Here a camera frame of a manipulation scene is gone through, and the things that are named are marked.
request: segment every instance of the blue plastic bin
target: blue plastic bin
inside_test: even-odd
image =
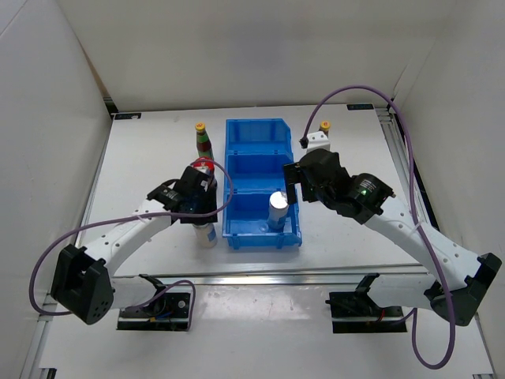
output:
[[[301,245],[298,204],[290,206],[282,231],[267,224],[270,195],[286,190],[282,166],[292,162],[291,132],[281,118],[226,121],[225,167],[234,198],[223,213],[223,237],[234,249]],[[227,182],[224,201],[229,195]]]

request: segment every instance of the silver can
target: silver can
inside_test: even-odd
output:
[[[270,196],[270,206],[268,207],[268,226],[271,229],[283,229],[289,208],[286,193],[282,191],[274,192]]]
[[[206,223],[205,225],[193,224],[195,230],[196,240],[202,247],[211,248],[218,243],[217,235],[213,223]]]

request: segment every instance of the white enclosure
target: white enclosure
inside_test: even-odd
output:
[[[77,39],[51,0],[0,5],[0,377],[19,377],[37,315],[41,250],[79,224],[110,119]],[[44,265],[38,300],[51,284]]]
[[[83,48],[120,111],[308,105],[377,87],[406,112],[441,231],[505,260],[504,41],[503,0],[0,1],[0,377],[21,375],[31,270],[80,223],[109,135]],[[384,105],[365,92],[332,102]],[[504,272],[480,308],[499,377]]]
[[[402,99],[455,3],[59,0],[120,111]]]

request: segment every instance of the cable connector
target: cable connector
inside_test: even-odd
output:
[[[300,139],[300,146],[301,148],[307,148],[307,146],[309,146],[309,139],[307,138],[307,136]]]

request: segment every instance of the bottle label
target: bottle label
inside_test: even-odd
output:
[[[207,238],[209,242],[212,242],[215,240],[215,228],[212,228],[212,231],[207,235]]]

